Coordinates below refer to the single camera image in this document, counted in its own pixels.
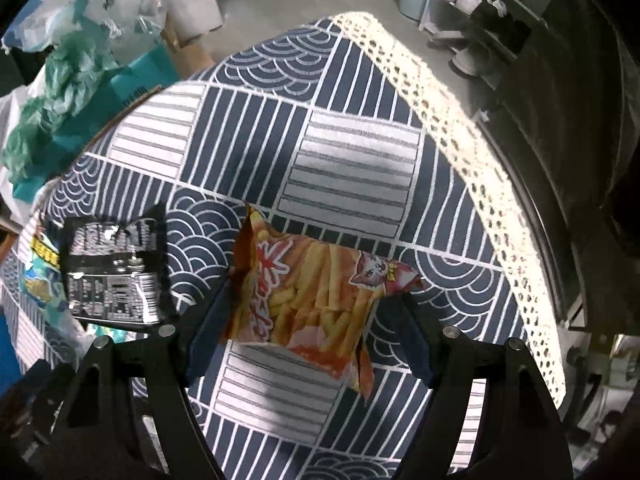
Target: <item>snack bag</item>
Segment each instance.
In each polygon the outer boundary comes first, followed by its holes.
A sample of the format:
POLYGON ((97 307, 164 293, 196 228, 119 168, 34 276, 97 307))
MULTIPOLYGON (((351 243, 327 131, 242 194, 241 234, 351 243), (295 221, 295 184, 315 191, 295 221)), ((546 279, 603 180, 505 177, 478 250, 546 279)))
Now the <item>snack bag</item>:
POLYGON ((31 257, 25 263, 21 290, 33 299, 38 307, 47 311, 47 317, 68 310, 65 289, 60 273, 59 239, 55 225, 46 222, 42 212, 37 220, 30 241, 31 257))
POLYGON ((132 331, 159 323, 166 310, 164 231, 163 205, 130 222, 65 219, 62 271, 73 316, 132 331))
MULTIPOLYGON (((28 250, 25 251, 28 257, 24 263, 24 273, 20 276, 20 290, 36 303, 46 323, 82 356, 94 336, 85 332, 69 310, 60 271, 62 234, 53 222, 47 221, 42 211, 35 213, 30 224, 33 225, 33 237, 28 239, 28 250)), ((27 229, 25 233, 21 236, 28 237, 27 229)))
POLYGON ((239 291, 228 336, 277 344, 368 397, 373 371, 360 343, 373 303, 419 283, 406 264, 276 232, 250 210, 234 248, 239 291))

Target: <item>white lace trim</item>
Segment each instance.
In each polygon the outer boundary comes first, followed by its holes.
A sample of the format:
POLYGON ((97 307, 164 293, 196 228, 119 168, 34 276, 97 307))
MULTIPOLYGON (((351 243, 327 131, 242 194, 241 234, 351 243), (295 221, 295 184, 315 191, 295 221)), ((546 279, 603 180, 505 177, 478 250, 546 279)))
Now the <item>white lace trim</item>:
POLYGON ((378 20, 365 12, 346 12, 333 21, 405 98, 423 129, 465 181, 516 297, 529 349, 558 407, 565 386, 554 310, 531 232, 507 173, 456 97, 378 20))

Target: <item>yellow label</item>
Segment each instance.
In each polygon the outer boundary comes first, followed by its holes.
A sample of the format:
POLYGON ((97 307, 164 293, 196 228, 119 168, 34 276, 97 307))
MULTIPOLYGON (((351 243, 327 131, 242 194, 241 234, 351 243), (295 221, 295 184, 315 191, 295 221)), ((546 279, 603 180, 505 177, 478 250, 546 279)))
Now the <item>yellow label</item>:
POLYGON ((49 249, 45 244, 43 244, 36 237, 31 239, 31 250, 36 253, 39 257, 41 257, 44 261, 46 261, 49 265, 59 269, 60 264, 58 261, 58 254, 51 249, 49 249))

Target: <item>french fries snack bag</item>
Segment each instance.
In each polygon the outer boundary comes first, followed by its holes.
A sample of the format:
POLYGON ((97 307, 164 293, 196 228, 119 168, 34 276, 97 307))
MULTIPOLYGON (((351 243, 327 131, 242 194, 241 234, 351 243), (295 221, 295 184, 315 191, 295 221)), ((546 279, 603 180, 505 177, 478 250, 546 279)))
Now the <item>french fries snack bag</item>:
POLYGON ((238 300, 228 336, 290 349, 365 397, 373 373, 360 343, 373 303, 419 283, 406 264, 275 231, 250 209, 234 248, 238 300))

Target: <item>black snack bag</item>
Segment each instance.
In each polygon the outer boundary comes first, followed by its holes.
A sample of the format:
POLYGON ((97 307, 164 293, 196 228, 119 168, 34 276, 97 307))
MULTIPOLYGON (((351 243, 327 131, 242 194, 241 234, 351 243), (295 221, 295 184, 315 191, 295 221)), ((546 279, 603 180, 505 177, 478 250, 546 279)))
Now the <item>black snack bag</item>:
POLYGON ((163 204, 131 222, 68 218, 63 240, 60 267, 76 319, 145 332, 175 313, 163 204))

